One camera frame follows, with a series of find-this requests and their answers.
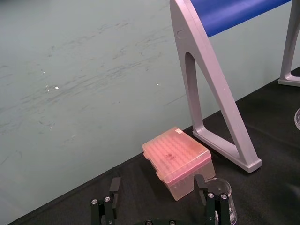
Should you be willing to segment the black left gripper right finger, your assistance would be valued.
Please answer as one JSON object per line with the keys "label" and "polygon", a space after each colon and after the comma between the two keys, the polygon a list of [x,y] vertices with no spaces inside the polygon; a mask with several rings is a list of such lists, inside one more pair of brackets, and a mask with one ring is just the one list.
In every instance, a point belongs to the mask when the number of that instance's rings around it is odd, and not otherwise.
{"label": "black left gripper right finger", "polygon": [[205,207],[206,225],[229,224],[229,196],[226,193],[210,192],[200,174],[194,176],[194,192]]}

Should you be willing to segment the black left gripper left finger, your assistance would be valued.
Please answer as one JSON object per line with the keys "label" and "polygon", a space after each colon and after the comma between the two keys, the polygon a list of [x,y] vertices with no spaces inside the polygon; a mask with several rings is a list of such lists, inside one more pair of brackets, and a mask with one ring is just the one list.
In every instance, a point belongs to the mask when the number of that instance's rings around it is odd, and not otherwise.
{"label": "black left gripper left finger", "polygon": [[101,225],[102,217],[104,217],[106,225],[115,224],[120,185],[121,177],[113,178],[108,195],[102,199],[94,198],[90,201],[91,225]]}

